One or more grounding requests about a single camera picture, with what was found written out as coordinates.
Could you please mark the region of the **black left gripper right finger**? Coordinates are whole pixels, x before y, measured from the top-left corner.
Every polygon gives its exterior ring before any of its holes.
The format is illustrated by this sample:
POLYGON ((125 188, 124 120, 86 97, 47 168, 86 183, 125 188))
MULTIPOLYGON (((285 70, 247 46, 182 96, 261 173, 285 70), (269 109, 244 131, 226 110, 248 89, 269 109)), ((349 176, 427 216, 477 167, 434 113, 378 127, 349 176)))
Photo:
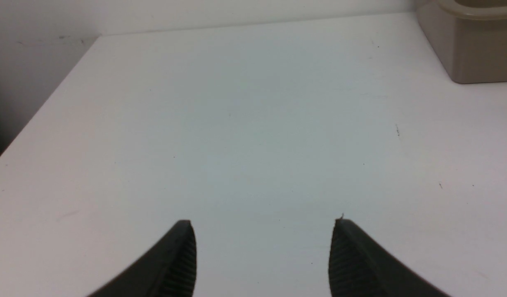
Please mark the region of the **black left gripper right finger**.
POLYGON ((345 218, 335 220, 328 277, 333 297, 448 296, 345 218))

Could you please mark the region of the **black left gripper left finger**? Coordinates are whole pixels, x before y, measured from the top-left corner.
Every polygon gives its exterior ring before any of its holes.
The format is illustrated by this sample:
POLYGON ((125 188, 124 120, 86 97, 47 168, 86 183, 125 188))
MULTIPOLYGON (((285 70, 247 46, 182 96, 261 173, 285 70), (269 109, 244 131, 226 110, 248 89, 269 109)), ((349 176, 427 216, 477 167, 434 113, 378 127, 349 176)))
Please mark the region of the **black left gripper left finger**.
POLYGON ((142 257, 92 297, 192 297, 197 245, 191 221, 179 220, 142 257))

